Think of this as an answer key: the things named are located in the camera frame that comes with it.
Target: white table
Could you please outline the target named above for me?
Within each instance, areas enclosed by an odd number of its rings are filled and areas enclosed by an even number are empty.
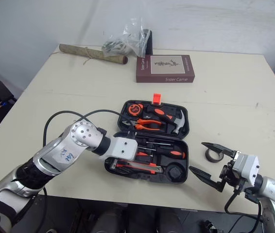
[[[205,159],[201,142],[214,142],[259,156],[260,174],[275,178],[275,75],[262,55],[154,50],[155,54],[189,54],[195,71],[193,83],[136,83],[136,58],[126,65],[53,54],[0,124],[0,179],[31,158],[42,146],[43,127],[53,113],[96,109],[120,111],[127,100],[151,100],[182,105],[189,113],[190,164],[218,176],[218,164]],[[56,138],[77,117],[57,116],[47,139]],[[113,135],[117,116],[98,113],[89,119]],[[50,195],[223,211],[232,187],[223,193],[202,183],[191,172],[184,184],[150,183],[113,175],[98,156],[85,151],[64,174],[47,185]],[[243,197],[231,210],[257,213]]]

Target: black tool case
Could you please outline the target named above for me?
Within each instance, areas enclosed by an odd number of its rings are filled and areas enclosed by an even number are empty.
[[[140,114],[133,116],[129,113],[128,109],[130,106],[137,104],[139,106],[143,106],[143,109]],[[162,111],[164,114],[160,115],[154,112],[154,109],[157,109],[156,111],[160,113]],[[169,119],[172,116],[181,118],[181,111],[184,114],[185,122],[184,126],[180,128],[178,134],[176,134],[173,132],[173,130],[176,128],[176,125],[175,123],[169,121]],[[161,171],[154,172],[149,170],[136,169],[135,167],[127,166],[128,164],[126,161],[116,158],[107,158],[104,163],[105,169],[113,174],[157,183],[180,184],[185,182],[187,179],[189,167],[189,149],[186,142],[182,141],[182,139],[189,133],[187,109],[182,106],[167,103],[161,103],[160,105],[157,105],[152,104],[150,101],[129,100],[124,104],[121,114],[133,121],[137,121],[138,119],[152,119],[162,122],[161,125],[154,123],[144,125],[148,128],[157,128],[157,130],[132,130],[132,126],[123,123],[123,121],[126,121],[126,119],[119,117],[118,126],[121,129],[121,132],[118,132],[114,135],[115,137],[127,137],[130,134],[135,134],[135,140],[138,143],[138,147],[143,147],[145,149],[137,149],[134,162],[147,166],[160,166]]]

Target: white wall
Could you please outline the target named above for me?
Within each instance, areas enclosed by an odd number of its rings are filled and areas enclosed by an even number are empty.
[[[260,53],[275,73],[275,0],[0,0],[0,74],[24,89],[58,43],[102,45],[137,9],[154,48]]]

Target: hammer head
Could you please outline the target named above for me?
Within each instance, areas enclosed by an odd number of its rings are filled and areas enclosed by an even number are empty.
[[[184,113],[181,110],[182,118],[175,118],[174,123],[176,124],[176,128],[172,131],[174,134],[178,134],[179,130],[184,126],[185,124],[185,117]]]

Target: handwritten label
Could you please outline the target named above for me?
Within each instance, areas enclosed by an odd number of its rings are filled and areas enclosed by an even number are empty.
[[[73,160],[75,157],[72,153],[69,153],[67,149],[62,149],[61,150],[61,158],[64,159],[67,162],[70,162]]]

